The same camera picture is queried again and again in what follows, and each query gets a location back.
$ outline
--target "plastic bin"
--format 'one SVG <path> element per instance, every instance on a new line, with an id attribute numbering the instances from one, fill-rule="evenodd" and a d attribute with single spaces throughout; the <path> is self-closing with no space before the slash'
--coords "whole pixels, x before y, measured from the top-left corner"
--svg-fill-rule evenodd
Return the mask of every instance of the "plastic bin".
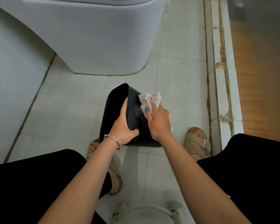
<path id="1" fill-rule="evenodd" d="M 104 135 L 111 131 L 114 122 L 120 115 L 120 109 L 127 99 L 127 126 L 130 130 L 139 129 L 139 135 L 132 139 L 126 145 L 143 147 L 161 147 L 158 141 L 155 141 L 148 128 L 148 122 L 140 109 L 139 93 L 134 88 L 124 83 L 110 92 L 108 95 L 104 116 L 100 131 L 100 141 L 103 141 Z"/>

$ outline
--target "black pants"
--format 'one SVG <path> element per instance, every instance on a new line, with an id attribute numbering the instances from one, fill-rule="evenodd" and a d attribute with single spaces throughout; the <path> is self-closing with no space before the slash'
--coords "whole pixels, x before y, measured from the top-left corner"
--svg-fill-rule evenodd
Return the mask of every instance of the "black pants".
<path id="1" fill-rule="evenodd" d="M 67 149 L 1 164 L 0 223 L 37 223 L 85 163 Z M 280 142 L 238 134 L 198 164 L 252 223 L 280 220 Z M 107 173 L 100 198 L 111 188 Z M 91 223 L 105 222 L 95 213 Z"/>

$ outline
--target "tile floor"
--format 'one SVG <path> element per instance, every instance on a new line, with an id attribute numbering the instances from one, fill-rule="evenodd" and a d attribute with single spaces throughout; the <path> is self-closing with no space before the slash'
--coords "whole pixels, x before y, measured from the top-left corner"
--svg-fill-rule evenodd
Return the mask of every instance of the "tile floor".
<path id="1" fill-rule="evenodd" d="M 146 67 L 130 76 L 74 74 L 57 57 L 9 161 L 66 148 L 86 155 L 90 141 L 98 138 L 109 92 L 125 82 L 142 93 L 161 92 L 173 135 L 181 144 L 192 126 L 209 136 L 204 26 L 203 0 L 170 0 L 170 13 L 163 15 Z M 167 208 L 178 201 L 184 205 L 182 223 L 194 223 L 162 148 L 123 146 L 115 152 L 115 160 L 123 189 L 97 205 L 108 223 L 121 200 Z M 149 214 L 127 217 L 127 223 L 172 223 L 160 214 Z"/>

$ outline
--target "white toilet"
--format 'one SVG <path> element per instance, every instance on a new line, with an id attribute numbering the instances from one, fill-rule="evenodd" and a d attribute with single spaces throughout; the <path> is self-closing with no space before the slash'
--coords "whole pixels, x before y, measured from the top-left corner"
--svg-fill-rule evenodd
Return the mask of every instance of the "white toilet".
<path id="1" fill-rule="evenodd" d="M 75 73 L 127 75 L 146 64 L 167 0 L 0 0 Z"/>

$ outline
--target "crumpled white cloth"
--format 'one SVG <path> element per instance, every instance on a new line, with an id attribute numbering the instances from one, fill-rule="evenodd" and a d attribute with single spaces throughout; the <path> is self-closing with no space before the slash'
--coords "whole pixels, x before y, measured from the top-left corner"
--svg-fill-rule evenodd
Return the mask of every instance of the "crumpled white cloth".
<path id="1" fill-rule="evenodd" d="M 155 94 L 149 94 L 149 93 L 140 94 L 139 100 L 141 102 L 140 108 L 145 118 L 147 118 L 146 111 L 145 111 L 147 108 L 150 110 L 151 114 L 153 115 L 153 110 L 151 108 L 150 100 L 152 100 L 156 104 L 157 108 L 159 108 L 161 102 L 161 93 L 157 92 Z"/>

